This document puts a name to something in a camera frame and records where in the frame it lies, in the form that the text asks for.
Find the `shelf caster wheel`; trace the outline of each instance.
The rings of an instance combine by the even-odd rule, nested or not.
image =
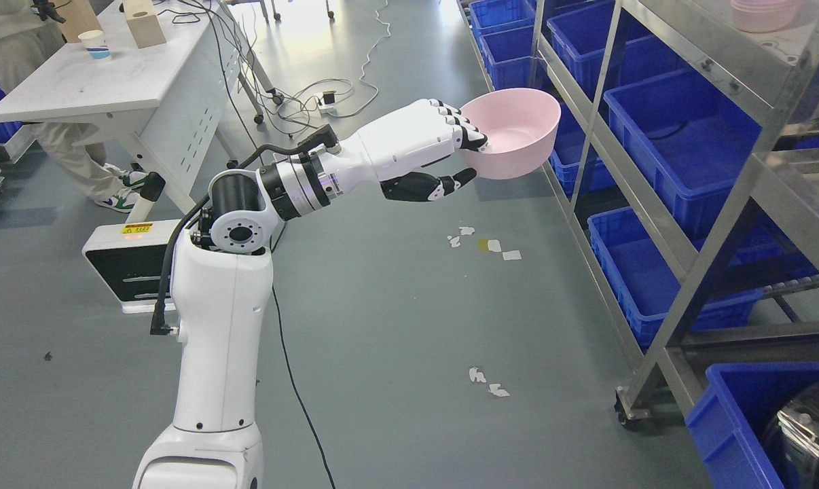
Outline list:
[[[621,404],[617,393],[615,393],[615,413],[618,415],[618,423],[621,423],[624,429],[635,431],[639,427],[639,420],[632,420],[632,418],[627,417],[627,412],[624,411],[624,406]]]

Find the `sneaker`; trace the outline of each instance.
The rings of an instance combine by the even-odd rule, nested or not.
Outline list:
[[[128,214],[131,212],[137,201],[139,201],[139,195],[136,192],[133,192],[129,187],[123,187],[108,200],[95,202],[96,205],[100,205],[101,207],[113,209],[118,213]]]
[[[121,182],[123,182],[123,186],[129,187],[136,191],[143,187],[143,183],[147,179],[147,174],[143,171],[123,171],[117,176]]]

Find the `pink container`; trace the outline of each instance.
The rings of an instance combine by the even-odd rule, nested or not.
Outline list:
[[[733,26],[745,32],[771,32],[789,25],[803,0],[778,3],[731,0]]]
[[[486,93],[461,112],[488,136],[485,151],[463,151],[463,157],[479,177],[493,180],[521,177],[546,163],[561,120],[558,100],[530,88]]]

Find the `white desk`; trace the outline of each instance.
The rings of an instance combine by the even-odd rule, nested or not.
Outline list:
[[[225,37],[232,29],[244,52],[249,46],[226,6],[201,0],[230,26],[214,19],[219,52],[206,12],[195,24],[171,24],[174,14],[162,14],[167,43],[137,49],[120,3],[98,16],[111,61],[93,62],[80,43],[66,44],[0,102],[0,122],[93,124],[97,131],[78,143],[117,140],[165,179],[166,195],[185,213],[195,204],[189,191],[228,98],[225,81],[233,86],[238,77],[238,52]],[[200,12],[177,0],[159,4],[158,12],[168,8]]]

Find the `power strip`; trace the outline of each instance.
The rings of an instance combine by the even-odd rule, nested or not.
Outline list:
[[[316,108],[319,109],[320,114],[331,114],[334,111],[334,103],[336,102],[335,90],[328,90],[328,92],[316,92],[313,94],[316,97]]]

